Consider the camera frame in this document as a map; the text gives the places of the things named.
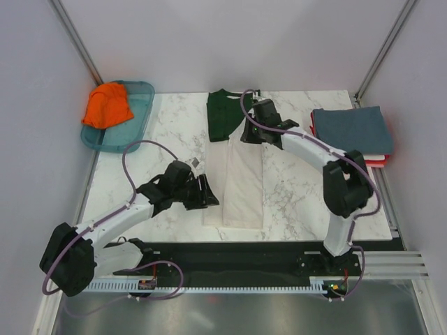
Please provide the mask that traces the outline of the white and green t shirt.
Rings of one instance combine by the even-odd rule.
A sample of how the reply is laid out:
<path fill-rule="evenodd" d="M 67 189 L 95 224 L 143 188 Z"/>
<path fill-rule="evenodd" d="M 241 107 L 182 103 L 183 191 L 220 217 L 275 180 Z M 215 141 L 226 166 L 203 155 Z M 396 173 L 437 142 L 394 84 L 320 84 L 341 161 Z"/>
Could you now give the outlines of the white and green t shirt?
<path fill-rule="evenodd" d="M 220 89 L 207 98 L 205 174 L 219 205 L 204 211 L 205 226 L 263 227 L 262 146 L 241 141 L 240 94 Z"/>

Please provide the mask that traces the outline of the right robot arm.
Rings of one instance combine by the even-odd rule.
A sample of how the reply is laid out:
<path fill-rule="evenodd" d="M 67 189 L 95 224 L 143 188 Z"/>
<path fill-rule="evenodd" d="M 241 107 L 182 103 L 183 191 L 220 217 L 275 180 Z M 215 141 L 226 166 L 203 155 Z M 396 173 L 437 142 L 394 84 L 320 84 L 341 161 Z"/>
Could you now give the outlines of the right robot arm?
<path fill-rule="evenodd" d="M 241 141 L 249 144 L 268 143 L 304 160 L 321 173 L 323 200 L 330 211 L 328 231 L 323 240 L 325 252 L 320 257 L 321 269 L 330 275 L 345 266 L 344 256 L 353 249 L 352 235 L 356 220 L 373 216 L 381 209 L 379 191 L 372 181 L 363 155 L 345 152 L 308 134 L 291 120 L 282 120 L 270 99 L 257 100 L 252 113 L 240 99 L 245 116 Z"/>

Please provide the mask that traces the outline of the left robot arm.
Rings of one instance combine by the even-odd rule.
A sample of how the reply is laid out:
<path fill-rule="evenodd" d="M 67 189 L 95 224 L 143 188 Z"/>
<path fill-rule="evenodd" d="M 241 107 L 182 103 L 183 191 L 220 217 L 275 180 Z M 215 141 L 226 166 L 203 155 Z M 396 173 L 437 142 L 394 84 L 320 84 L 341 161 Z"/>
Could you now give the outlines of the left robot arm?
<path fill-rule="evenodd" d="M 43 293 L 53 282 L 66 296 L 81 293 L 93 279 L 117 271 L 147 274 L 153 267 L 149 248 L 138 238 L 113 246 L 133 226 L 180 203 L 187 211 L 219 205 L 205 174 L 173 161 L 163 174 L 133 189 L 131 199 L 103 216 L 77 226 L 59 224 L 52 232 L 39 267 L 45 273 Z"/>

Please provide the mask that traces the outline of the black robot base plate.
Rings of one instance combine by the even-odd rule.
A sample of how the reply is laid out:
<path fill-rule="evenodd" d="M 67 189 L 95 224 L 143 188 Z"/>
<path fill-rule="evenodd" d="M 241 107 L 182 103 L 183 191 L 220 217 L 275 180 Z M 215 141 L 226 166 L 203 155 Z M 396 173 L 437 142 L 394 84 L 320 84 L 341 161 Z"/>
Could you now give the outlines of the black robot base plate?
<path fill-rule="evenodd" d="M 176 286 L 306 285 L 311 277 L 353 279 L 361 274 L 361 258 L 353 251 L 333 260 L 322 242 L 143 242 L 143 258 L 116 275 L 154 275 Z"/>

